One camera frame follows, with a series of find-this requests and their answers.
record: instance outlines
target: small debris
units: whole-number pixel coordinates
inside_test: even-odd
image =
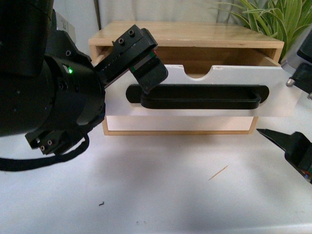
[[[227,165],[225,168],[223,168],[221,171],[217,172],[216,174],[214,174],[209,180],[215,178],[220,172],[224,171],[229,165]]]

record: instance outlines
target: black cable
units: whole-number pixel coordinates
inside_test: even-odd
[[[43,157],[35,159],[9,159],[0,158],[0,171],[6,172],[20,172],[33,170],[40,167],[47,167],[56,163],[67,162],[78,155],[82,154],[89,147],[89,137],[87,134],[83,135],[83,141],[76,149],[64,155],[55,155],[52,157]]]
[[[96,9],[96,16],[97,16],[97,25],[98,25],[98,29],[101,30],[102,26],[101,26],[101,17],[100,17],[100,12],[99,12],[99,4],[98,4],[98,0],[94,0],[94,7]]]

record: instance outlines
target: wooden box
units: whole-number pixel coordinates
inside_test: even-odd
[[[114,21],[89,39],[94,65],[111,52],[112,41],[118,39],[133,24],[139,28],[147,28],[151,32],[158,43],[156,52],[164,64],[183,65],[185,73],[192,78],[206,75],[213,65],[279,66],[278,60],[284,45],[282,41],[231,24]],[[248,129],[230,127],[221,131],[201,129],[194,131],[118,129],[116,131],[108,126],[108,118],[109,116],[103,122],[106,135],[248,134],[253,131],[257,121],[257,117],[235,117],[234,125],[245,121]]]

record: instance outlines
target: white table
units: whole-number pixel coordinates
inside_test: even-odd
[[[311,117],[303,94],[293,117],[261,117],[257,128],[312,140]],[[72,161],[0,172],[1,234],[312,233],[312,185],[257,131],[104,136],[99,125],[89,136]],[[42,155],[10,136],[0,156]]]

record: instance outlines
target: black handle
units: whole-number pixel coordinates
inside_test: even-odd
[[[160,84],[149,94],[130,85],[126,97],[150,109],[256,109],[269,96],[265,85]]]

